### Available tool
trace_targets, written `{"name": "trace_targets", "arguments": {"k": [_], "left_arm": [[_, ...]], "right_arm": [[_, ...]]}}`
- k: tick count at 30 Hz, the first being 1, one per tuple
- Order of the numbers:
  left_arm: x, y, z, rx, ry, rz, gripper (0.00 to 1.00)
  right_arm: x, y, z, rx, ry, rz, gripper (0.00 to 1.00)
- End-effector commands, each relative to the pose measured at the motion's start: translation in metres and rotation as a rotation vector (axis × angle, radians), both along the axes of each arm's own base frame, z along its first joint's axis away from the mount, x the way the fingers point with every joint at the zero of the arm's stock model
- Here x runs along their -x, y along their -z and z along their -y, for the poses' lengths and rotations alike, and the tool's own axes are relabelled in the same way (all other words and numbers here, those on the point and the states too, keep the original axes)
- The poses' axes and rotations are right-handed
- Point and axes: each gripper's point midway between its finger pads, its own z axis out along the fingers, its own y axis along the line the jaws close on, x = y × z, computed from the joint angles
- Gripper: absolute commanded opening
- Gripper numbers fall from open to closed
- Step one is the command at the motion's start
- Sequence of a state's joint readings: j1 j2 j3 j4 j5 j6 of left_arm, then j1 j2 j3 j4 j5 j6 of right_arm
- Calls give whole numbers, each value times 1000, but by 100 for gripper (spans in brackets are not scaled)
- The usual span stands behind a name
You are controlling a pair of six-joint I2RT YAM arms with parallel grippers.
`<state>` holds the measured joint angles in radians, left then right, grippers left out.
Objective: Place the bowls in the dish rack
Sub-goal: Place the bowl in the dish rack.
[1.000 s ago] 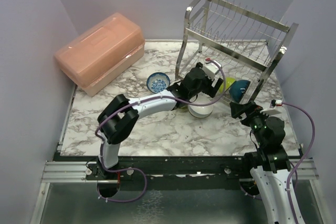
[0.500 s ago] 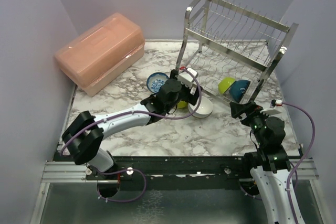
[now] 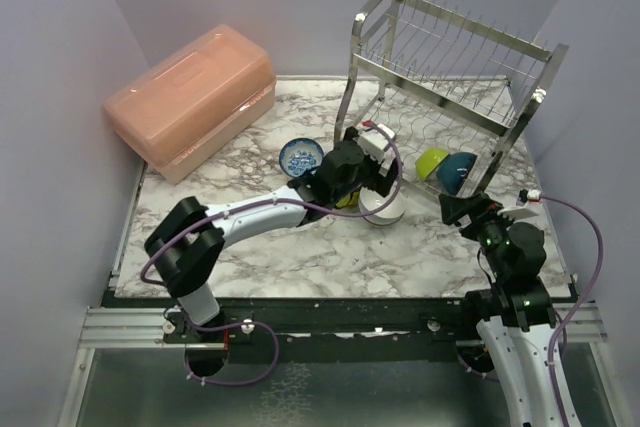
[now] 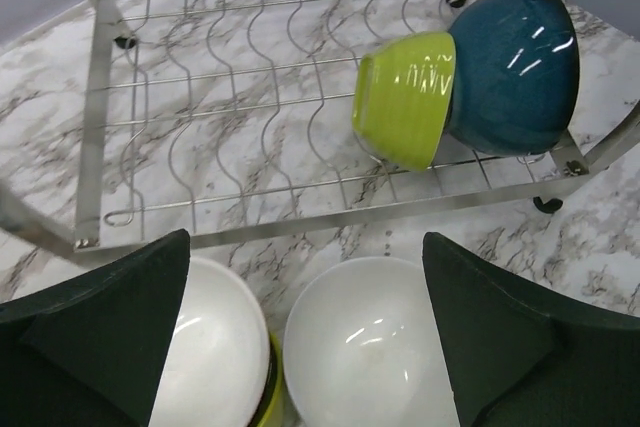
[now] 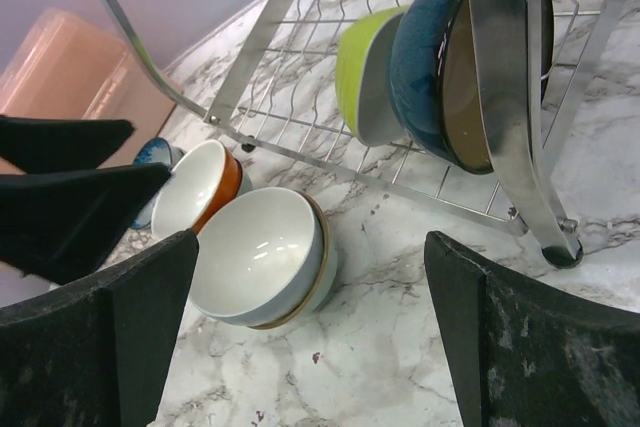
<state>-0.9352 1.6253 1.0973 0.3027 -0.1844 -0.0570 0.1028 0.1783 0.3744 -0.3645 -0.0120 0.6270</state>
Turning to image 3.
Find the dark teal beige bowl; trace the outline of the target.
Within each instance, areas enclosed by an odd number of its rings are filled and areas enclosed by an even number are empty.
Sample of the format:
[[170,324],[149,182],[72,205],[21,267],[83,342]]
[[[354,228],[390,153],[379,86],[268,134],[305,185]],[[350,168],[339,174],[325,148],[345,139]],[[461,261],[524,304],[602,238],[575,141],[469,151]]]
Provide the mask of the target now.
[[476,160],[475,153],[455,152],[440,162],[436,178],[447,194],[456,196],[459,193]]

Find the lime green white bowl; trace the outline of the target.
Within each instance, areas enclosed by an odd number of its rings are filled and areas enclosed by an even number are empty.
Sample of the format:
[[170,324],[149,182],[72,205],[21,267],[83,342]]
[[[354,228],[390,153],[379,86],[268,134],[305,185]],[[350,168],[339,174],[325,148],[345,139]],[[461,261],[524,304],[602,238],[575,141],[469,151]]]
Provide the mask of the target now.
[[444,148],[427,148],[415,161],[417,179],[425,181],[448,155],[449,151]]

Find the stainless steel dish rack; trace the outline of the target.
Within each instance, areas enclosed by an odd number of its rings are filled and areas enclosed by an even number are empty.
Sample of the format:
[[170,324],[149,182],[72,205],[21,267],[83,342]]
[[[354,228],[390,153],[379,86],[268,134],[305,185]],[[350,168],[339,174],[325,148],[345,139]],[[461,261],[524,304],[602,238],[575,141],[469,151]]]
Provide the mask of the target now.
[[434,198],[430,148],[476,160],[460,195],[487,189],[549,93],[569,48],[539,46],[433,0],[367,0],[350,33],[334,138],[364,120],[396,132],[403,180]]

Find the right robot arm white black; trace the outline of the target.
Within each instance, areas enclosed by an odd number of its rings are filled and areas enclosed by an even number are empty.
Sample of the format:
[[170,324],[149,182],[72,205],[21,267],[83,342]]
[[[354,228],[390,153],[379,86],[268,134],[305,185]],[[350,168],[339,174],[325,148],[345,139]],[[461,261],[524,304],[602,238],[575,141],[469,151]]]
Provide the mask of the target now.
[[563,326],[540,278],[547,253],[544,231],[530,221],[535,211],[484,192],[438,201],[443,223],[477,243],[493,275],[488,289],[465,294],[459,325],[486,347],[511,425],[580,425],[558,345]]

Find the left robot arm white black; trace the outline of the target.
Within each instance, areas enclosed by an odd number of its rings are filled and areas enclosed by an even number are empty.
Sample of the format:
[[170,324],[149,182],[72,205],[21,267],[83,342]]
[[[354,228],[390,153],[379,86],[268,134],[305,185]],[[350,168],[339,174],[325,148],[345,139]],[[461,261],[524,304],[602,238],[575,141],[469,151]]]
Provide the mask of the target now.
[[359,189],[392,201],[399,193],[400,158],[383,165],[388,151],[398,150],[396,134],[383,124],[366,121],[350,127],[319,166],[289,180],[273,192],[242,202],[209,205],[190,196],[178,202],[144,243],[149,257],[140,278],[151,269],[186,314],[186,329],[206,342],[220,332],[221,308],[208,279],[222,251],[261,234],[299,228],[325,216],[350,217],[337,205]]

